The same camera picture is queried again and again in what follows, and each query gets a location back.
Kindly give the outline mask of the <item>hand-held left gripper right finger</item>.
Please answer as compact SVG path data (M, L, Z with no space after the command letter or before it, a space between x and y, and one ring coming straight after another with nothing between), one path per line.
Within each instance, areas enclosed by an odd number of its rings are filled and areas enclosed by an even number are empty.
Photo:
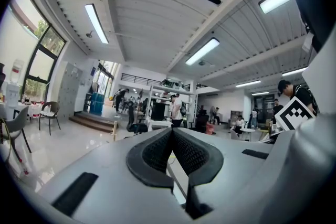
M185 212L199 219L228 207L262 167L273 145L173 128L172 175Z

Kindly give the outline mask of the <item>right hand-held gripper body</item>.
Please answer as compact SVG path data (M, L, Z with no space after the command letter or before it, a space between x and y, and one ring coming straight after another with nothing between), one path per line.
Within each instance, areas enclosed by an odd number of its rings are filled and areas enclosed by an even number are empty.
M292 124L281 169L267 170L230 209L228 223L335 223L335 42L327 42L303 73L320 108L308 118L298 101L281 113Z

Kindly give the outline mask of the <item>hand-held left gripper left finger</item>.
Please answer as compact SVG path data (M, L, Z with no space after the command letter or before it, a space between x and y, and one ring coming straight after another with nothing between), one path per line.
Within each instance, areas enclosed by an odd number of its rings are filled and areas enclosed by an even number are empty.
M97 147L46 183L38 192L52 204L83 172L98 176L72 218L82 223L191 223L168 188L144 185L129 171L128 151L161 131Z

